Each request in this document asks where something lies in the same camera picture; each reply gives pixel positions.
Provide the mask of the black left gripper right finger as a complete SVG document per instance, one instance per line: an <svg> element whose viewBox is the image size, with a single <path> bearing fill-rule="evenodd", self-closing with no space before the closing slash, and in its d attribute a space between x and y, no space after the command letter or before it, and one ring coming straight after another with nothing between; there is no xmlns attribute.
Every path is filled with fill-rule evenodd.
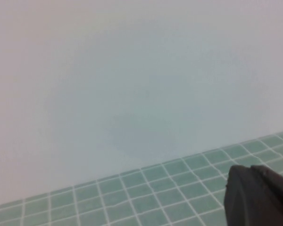
<svg viewBox="0 0 283 226"><path fill-rule="evenodd" d="M278 225L283 226L283 176L263 165L252 165L252 172L258 178L262 191L269 197L273 207L281 214Z"/></svg>

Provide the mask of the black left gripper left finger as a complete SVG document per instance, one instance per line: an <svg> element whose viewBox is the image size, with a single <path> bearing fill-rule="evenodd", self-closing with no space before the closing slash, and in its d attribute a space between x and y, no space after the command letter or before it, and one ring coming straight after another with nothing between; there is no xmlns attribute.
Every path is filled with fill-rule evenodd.
<svg viewBox="0 0 283 226"><path fill-rule="evenodd" d="M260 177L241 165L230 168L224 197L229 226L272 226L274 208Z"/></svg>

